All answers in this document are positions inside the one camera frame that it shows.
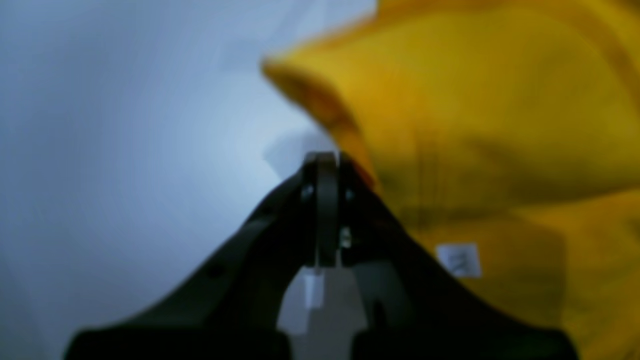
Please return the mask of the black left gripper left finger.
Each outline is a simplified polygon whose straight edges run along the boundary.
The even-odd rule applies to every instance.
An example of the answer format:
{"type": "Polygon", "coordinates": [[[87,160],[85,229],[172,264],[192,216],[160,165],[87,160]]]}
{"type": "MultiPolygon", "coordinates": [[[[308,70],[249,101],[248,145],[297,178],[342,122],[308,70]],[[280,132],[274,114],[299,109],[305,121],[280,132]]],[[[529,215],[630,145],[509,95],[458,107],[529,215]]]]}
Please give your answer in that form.
{"type": "Polygon", "coordinates": [[[107,328],[84,330],[67,360],[290,360],[277,320],[298,271],[316,260],[321,155],[275,187],[238,231],[161,301],[107,328]]]}

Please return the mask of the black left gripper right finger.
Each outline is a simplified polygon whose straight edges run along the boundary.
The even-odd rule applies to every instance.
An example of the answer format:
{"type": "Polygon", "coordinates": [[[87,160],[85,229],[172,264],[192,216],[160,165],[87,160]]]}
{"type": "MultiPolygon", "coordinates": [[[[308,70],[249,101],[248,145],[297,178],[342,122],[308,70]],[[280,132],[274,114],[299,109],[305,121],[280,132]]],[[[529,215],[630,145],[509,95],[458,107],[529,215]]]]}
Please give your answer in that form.
{"type": "Polygon", "coordinates": [[[422,249],[366,185],[338,160],[340,260],[352,269],[366,329],[353,360],[576,360],[569,338],[526,325],[464,288],[422,249]]]}

